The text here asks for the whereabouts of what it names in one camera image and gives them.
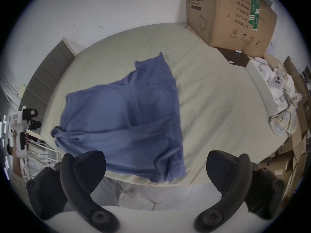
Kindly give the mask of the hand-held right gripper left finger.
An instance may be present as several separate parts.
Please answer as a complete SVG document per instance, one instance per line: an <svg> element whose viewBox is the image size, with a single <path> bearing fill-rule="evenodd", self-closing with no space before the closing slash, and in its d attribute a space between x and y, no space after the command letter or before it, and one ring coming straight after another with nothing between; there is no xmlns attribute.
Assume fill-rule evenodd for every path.
<svg viewBox="0 0 311 233"><path fill-rule="evenodd" d="M77 157L67 153L54 168L45 167L26 183L29 201L41 220L62 213L67 202L93 228L103 233L119 229L119 220L96 204L91 193L106 172L101 151L89 151Z"/></svg>

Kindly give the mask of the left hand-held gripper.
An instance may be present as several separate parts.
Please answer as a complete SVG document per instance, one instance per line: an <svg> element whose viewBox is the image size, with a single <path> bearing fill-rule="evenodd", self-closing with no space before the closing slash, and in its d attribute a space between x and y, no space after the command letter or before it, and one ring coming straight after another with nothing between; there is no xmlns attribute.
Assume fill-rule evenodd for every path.
<svg viewBox="0 0 311 233"><path fill-rule="evenodd" d="M36 109L32 108L26 108L22 107L21 111L16 111L15 113L10 114L9 116L9 122L10 122L10 128L12 131L17 132L25 132L27 129L29 130L37 130L42 126L42 123L40 121L36 120L28 120L26 119L32 119L38 116L38 111Z"/></svg>

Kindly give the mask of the person's left hand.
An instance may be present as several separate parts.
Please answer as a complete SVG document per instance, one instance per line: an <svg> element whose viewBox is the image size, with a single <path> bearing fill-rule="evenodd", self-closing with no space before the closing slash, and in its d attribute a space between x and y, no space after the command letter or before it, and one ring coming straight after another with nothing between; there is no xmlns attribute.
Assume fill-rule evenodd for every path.
<svg viewBox="0 0 311 233"><path fill-rule="evenodd" d="M25 132L13 132L13 151L17 158L22 159L28 156L29 134Z"/></svg>

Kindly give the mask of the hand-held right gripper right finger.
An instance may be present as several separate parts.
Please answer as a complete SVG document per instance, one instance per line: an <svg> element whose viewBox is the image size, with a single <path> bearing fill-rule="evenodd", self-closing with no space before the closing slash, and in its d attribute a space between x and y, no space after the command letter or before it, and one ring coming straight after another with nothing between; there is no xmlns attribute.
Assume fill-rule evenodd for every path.
<svg viewBox="0 0 311 233"><path fill-rule="evenodd" d="M285 182L267 168L259 168L247 154L236 157L224 151L208 154L206 171L221 193L221 199L201 212L194 221L198 232L213 232L246 203L249 212L262 219L274 219L286 188Z"/></svg>

